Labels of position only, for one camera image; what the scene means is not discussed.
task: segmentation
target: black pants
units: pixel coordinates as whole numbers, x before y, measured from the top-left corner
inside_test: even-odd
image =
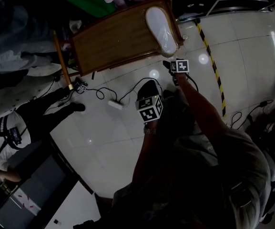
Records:
[[[44,115],[52,104],[64,97],[66,97],[65,90],[59,88],[53,93],[21,105],[16,110],[26,123],[32,143],[48,135],[62,120],[74,112],[73,105],[70,104],[53,114]]]

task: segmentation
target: tile floor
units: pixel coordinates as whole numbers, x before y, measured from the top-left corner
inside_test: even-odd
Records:
[[[201,19],[201,27],[221,76],[226,122],[230,124],[234,113],[241,111],[243,116],[234,127],[239,126],[256,104],[275,99],[275,14],[223,14]],[[177,55],[190,61],[190,75],[200,93],[222,115],[216,78],[197,28],[192,22],[180,24],[179,28],[188,39]],[[94,80],[90,75],[83,79],[89,88],[113,89],[120,99],[141,78],[156,70],[155,77],[162,87],[174,89],[163,59],[156,56],[96,73]],[[116,190],[131,181],[143,143],[143,123],[135,110],[135,92],[122,100],[126,107],[121,111],[107,104],[115,98],[114,93],[103,92],[104,100],[99,100],[95,91],[74,94],[73,100],[84,103],[86,111],[69,116],[51,135],[89,186],[100,196],[112,198]]]

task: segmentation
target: white power adapter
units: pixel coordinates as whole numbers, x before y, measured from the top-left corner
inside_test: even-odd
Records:
[[[118,102],[116,102],[116,101],[114,101],[114,100],[109,100],[109,101],[108,101],[108,104],[109,104],[110,106],[114,107],[114,108],[119,109],[119,110],[122,110],[122,108],[123,108],[123,105],[122,105],[122,104],[120,104],[120,103],[118,103]]]

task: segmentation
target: wooden board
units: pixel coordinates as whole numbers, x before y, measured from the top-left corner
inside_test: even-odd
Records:
[[[168,13],[173,36],[182,45],[168,1],[152,0],[138,4],[112,14],[73,35],[71,46],[80,75],[158,54],[160,46],[145,20],[147,9],[153,6],[161,7]]]

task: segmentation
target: wooden table leg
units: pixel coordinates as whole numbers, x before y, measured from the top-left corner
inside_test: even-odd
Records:
[[[63,74],[64,74],[66,84],[67,84],[68,88],[70,90],[72,90],[72,89],[74,89],[74,87],[71,83],[71,79],[70,79],[69,73],[67,71],[67,67],[64,63],[64,59],[63,59],[63,55],[62,55],[62,51],[61,51],[61,46],[60,46],[60,43],[59,43],[57,33],[55,31],[53,31],[53,38],[54,38],[54,41],[55,41],[55,44],[56,44],[56,49],[57,49],[57,52],[58,52],[58,56],[59,56],[59,60],[60,60],[60,64],[61,64],[61,67],[62,67],[62,71],[63,71]]]

